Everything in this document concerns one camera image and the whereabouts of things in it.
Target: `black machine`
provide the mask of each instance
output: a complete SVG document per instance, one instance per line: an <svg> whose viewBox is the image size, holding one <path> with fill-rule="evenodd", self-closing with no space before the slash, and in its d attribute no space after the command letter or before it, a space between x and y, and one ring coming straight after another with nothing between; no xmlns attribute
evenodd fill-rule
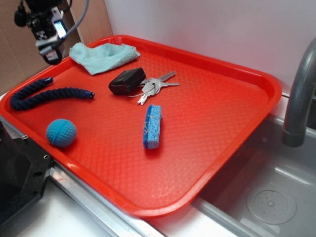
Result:
<svg viewBox="0 0 316 237"><path fill-rule="evenodd" d="M70 9L72 0L70 0L69 6L64 9L59 9L64 0L24 1L30 12L25 10L23 0L21 0L15 12L15 24L19 27L28 26L31 29L37 40L35 45L39 49L40 55L48 64L55 65L60 63L65 51L63 42L83 20L89 0L86 0L82 16L70 29L66 27L64 13Z"/></svg>
<svg viewBox="0 0 316 237"><path fill-rule="evenodd" d="M0 231L44 193L52 157L27 136L12 139L0 122Z"/></svg>

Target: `blue ball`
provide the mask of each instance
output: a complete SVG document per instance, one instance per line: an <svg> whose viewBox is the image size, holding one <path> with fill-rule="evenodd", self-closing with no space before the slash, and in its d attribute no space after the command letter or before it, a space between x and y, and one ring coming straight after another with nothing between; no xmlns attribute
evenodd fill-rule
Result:
<svg viewBox="0 0 316 237"><path fill-rule="evenodd" d="M77 135L75 125L66 119L56 119L47 128L46 136L56 147L67 147L73 143Z"/></svg>

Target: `sponge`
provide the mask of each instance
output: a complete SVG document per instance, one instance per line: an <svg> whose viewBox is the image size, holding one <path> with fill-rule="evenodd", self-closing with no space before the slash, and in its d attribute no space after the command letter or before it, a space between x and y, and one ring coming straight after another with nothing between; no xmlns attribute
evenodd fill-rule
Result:
<svg viewBox="0 0 316 237"><path fill-rule="evenodd" d="M145 149L156 149L159 147L161 106L150 105L147 109L143 145Z"/></svg>
<svg viewBox="0 0 316 237"><path fill-rule="evenodd" d="M77 129L66 119L56 119L47 128L46 136L49 142L56 147L67 147L75 140Z"/></svg>

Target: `key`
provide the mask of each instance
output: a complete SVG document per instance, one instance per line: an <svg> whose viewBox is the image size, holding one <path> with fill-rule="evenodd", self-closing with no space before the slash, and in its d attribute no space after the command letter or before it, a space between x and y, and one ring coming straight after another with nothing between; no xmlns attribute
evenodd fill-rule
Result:
<svg viewBox="0 0 316 237"><path fill-rule="evenodd" d="M149 96L156 94L158 88L155 83L152 83L152 80L153 79L150 79L143 87L142 91L144 92L144 94L138 100L138 104L143 105Z"/></svg>
<svg viewBox="0 0 316 237"><path fill-rule="evenodd" d="M180 83L177 83L177 82L173 82L173 83L165 83L165 82L162 82L161 80L159 79L151 79L151 83L152 84L155 84L156 86L156 94L158 94L160 92L160 89L163 87L163 86L177 86L177 85L180 85Z"/></svg>
<svg viewBox="0 0 316 237"><path fill-rule="evenodd" d="M167 73L167 74L165 74L165 75L163 75L163 76L161 76L161 77L159 77L159 78L157 78L157 79L160 80L161 82L164 82L164 81L166 81L166 80L172 78L172 77L175 76L175 75L176 75L175 72L170 72L170 73Z"/></svg>
<svg viewBox="0 0 316 237"><path fill-rule="evenodd" d="M166 81L166 80L168 80L168 79L170 79L170 78L172 78L173 76L175 76L176 75L176 73L175 72L170 72L170 73L167 73L167 74L165 74L165 75L162 75L161 77L159 77L159 78L157 78L158 80L160 80L160 81L162 81L162 82L164 82L164 81ZM140 86L145 86L146 85L146 83L148 83L150 80L152 80L152 79L154 79L154 78L150 78L149 80L143 80L139 85Z"/></svg>

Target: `sink drain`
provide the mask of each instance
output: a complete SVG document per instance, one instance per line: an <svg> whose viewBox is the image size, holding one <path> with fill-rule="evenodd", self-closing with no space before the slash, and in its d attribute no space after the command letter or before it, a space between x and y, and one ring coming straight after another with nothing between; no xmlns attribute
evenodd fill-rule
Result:
<svg viewBox="0 0 316 237"><path fill-rule="evenodd" d="M292 194L274 185L259 186L247 197L250 213L267 224L283 224L295 215L296 202Z"/></svg>

